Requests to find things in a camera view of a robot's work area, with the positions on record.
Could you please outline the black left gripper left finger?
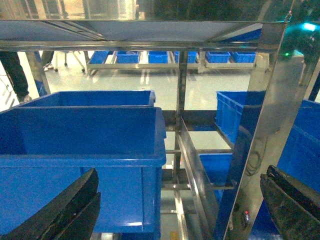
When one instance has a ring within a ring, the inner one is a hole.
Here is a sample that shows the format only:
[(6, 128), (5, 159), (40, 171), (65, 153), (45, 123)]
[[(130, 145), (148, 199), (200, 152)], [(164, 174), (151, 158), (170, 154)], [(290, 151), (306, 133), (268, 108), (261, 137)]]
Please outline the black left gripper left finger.
[(89, 240), (101, 209), (99, 177), (91, 168), (2, 240)]

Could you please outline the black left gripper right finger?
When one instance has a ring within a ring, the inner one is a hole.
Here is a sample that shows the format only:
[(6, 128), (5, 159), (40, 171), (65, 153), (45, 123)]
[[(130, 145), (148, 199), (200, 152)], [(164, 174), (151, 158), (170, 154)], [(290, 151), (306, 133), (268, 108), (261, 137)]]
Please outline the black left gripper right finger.
[(320, 238), (320, 193), (269, 165), (260, 189), (270, 217), (284, 240)]

